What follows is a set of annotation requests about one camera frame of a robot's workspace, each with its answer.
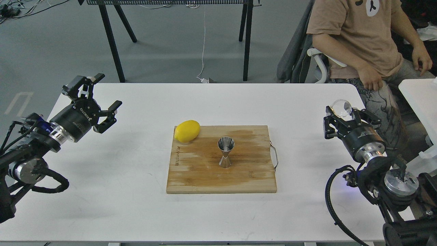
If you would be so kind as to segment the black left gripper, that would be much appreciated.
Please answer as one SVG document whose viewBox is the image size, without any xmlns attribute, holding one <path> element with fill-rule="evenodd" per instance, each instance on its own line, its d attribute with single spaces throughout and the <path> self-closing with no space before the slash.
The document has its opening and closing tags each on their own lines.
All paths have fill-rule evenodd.
<svg viewBox="0 0 437 246">
<path fill-rule="evenodd" d="M 61 126 L 69 135 L 72 142 L 78 142 L 90 129 L 97 133 L 104 133 L 116 123 L 115 115 L 122 101 L 116 100 L 108 110 L 100 110 L 93 99 L 93 88 L 105 77 L 98 73 L 93 77 L 76 76 L 69 84 L 62 87 L 61 93 L 70 98 L 71 103 L 51 120 L 51 124 Z M 106 117 L 98 123 L 100 117 Z"/>
</svg>

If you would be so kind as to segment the person's other hand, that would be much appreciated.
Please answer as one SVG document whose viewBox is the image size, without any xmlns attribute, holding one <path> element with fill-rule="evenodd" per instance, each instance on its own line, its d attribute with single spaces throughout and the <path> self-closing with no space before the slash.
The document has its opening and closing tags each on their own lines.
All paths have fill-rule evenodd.
<svg viewBox="0 0 437 246">
<path fill-rule="evenodd" d="M 433 65 L 432 59 L 424 45 L 417 45 L 413 47 L 412 62 L 413 68 L 415 71 L 420 72 L 420 76 L 423 76 L 426 72 L 428 72 Z"/>
</svg>

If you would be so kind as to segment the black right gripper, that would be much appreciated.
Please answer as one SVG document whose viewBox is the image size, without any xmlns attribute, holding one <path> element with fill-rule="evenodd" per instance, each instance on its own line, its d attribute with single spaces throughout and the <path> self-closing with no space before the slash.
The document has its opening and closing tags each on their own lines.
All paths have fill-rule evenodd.
<svg viewBox="0 0 437 246">
<path fill-rule="evenodd" d="M 337 116 L 330 106 L 326 106 L 323 118 L 324 137 L 342 140 L 345 148 L 357 163 L 368 163 L 371 159 L 383 156 L 385 143 L 374 129 L 381 126 L 381 120 L 366 109 L 353 108 L 350 121 Z"/>
</svg>

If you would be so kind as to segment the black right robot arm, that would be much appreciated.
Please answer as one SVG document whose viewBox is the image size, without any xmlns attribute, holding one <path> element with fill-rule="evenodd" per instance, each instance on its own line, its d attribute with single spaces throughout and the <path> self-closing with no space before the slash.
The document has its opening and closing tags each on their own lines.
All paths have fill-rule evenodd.
<svg viewBox="0 0 437 246">
<path fill-rule="evenodd" d="M 342 140 L 358 168 L 346 165 L 336 169 L 327 181 L 325 201 L 335 225 L 353 240 L 365 246 L 343 224 L 334 210 L 330 190 L 334 178 L 343 178 L 349 187 L 377 205 L 384 218 L 383 236 L 387 246 L 436 245 L 436 178 L 427 173 L 418 176 L 406 170 L 398 157 L 386 157 L 385 143 L 377 134 L 380 120 L 366 109 L 346 108 L 351 120 L 345 121 L 331 106 L 326 107 L 324 136 Z"/>
</svg>

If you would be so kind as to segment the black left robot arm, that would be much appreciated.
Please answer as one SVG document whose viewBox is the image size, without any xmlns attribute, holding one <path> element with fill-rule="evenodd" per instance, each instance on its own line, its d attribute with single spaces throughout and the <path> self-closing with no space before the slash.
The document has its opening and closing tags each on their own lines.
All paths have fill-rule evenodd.
<svg viewBox="0 0 437 246">
<path fill-rule="evenodd" d="M 116 123 L 122 102 L 117 100 L 103 110 L 93 99 L 94 85 L 104 76 L 77 76 L 64 85 L 62 94 L 71 103 L 50 121 L 32 113 L 23 122 L 11 123 L 1 146 L 1 222 L 15 216 L 16 204 L 29 191 L 52 194 L 69 187 L 64 176 L 48 167 L 45 154 L 58 152 L 68 140 L 78 142 L 90 129 L 103 133 Z"/>
</svg>

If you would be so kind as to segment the person's hand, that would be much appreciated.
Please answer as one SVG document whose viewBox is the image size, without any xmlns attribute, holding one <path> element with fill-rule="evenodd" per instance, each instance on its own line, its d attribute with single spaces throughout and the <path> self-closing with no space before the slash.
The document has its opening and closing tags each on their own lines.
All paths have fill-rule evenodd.
<svg viewBox="0 0 437 246">
<path fill-rule="evenodd" d="M 365 65 L 356 69 L 364 89 L 377 91 L 383 88 L 380 74 L 371 66 Z"/>
</svg>

